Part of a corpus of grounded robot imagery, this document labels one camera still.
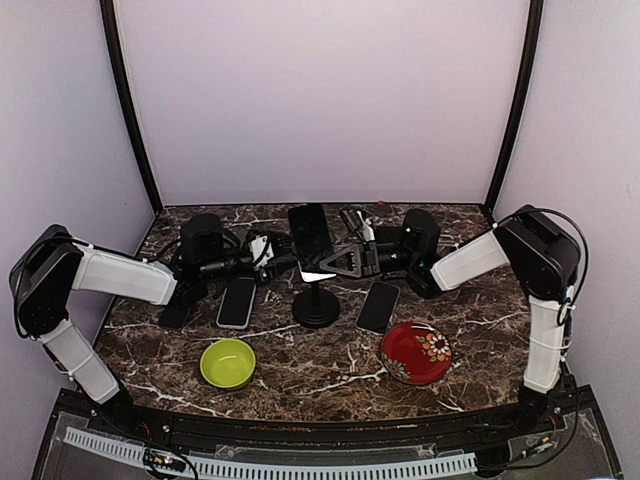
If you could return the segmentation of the black phone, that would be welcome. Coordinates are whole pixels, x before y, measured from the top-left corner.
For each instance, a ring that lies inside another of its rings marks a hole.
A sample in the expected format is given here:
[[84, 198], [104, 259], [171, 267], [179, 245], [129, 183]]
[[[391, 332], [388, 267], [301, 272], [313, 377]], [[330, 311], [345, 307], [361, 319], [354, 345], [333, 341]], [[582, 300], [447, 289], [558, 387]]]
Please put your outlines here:
[[320, 268], [320, 262], [334, 254], [323, 206], [311, 203], [293, 207], [288, 211], [288, 220], [302, 281], [313, 283], [336, 277]]

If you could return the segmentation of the black pole phone stand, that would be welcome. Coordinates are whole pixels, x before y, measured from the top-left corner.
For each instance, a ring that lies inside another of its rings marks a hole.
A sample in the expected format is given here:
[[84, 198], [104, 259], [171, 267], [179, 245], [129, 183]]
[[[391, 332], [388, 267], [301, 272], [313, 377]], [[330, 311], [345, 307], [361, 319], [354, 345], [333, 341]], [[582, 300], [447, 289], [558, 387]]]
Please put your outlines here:
[[337, 321], [340, 311], [338, 298], [332, 292], [322, 288], [320, 282], [312, 282], [293, 299], [293, 318], [306, 328], [329, 327]]

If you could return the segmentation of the lavender phone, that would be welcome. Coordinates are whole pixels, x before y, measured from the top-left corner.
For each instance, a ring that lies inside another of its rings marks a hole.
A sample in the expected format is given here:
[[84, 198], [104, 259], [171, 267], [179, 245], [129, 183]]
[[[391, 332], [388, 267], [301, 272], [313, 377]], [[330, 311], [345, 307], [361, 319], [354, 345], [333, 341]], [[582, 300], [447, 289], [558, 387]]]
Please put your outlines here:
[[256, 294], [253, 278], [239, 277], [231, 280], [222, 295], [216, 317], [219, 328], [244, 330], [248, 327]]

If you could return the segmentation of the purple phone dark screen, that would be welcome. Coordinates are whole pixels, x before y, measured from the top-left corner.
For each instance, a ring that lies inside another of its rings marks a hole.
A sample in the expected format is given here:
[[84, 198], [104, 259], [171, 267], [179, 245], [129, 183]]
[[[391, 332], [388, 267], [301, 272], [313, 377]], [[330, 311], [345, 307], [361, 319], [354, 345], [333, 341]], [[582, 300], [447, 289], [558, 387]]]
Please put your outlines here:
[[169, 330], [181, 330], [191, 313], [189, 307], [167, 306], [160, 315], [158, 326]]

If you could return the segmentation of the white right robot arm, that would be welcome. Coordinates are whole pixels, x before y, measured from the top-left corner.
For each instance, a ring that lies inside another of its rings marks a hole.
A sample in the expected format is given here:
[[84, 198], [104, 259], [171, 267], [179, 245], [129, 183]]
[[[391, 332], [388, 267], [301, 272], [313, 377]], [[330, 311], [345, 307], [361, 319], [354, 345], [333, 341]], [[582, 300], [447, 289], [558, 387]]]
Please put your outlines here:
[[525, 205], [441, 256], [440, 227], [423, 209], [409, 210], [399, 227], [379, 228], [363, 212], [343, 209], [340, 216], [359, 241], [323, 254], [319, 268], [354, 278], [404, 271], [411, 290], [431, 299], [510, 267], [530, 308], [527, 366], [510, 424], [530, 434], [549, 416], [550, 395], [563, 375], [561, 364], [571, 341], [572, 311], [588, 269], [583, 232], [570, 235], [555, 223], [559, 215]]

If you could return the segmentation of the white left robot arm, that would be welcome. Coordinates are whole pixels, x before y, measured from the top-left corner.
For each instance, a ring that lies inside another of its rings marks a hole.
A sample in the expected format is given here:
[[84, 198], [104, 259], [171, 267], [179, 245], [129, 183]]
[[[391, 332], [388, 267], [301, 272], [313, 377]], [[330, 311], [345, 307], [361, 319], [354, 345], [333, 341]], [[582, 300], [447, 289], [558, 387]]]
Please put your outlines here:
[[238, 237], [218, 224], [190, 223], [158, 252], [140, 257], [73, 236], [60, 224], [48, 226], [9, 274], [17, 333], [38, 342], [88, 399], [103, 407], [101, 417], [120, 436], [141, 427], [140, 412], [122, 380], [107, 366], [72, 319], [76, 294], [128, 298], [161, 308], [164, 328], [182, 328], [213, 283], [246, 277], [265, 283], [290, 265], [291, 237], [251, 230]]

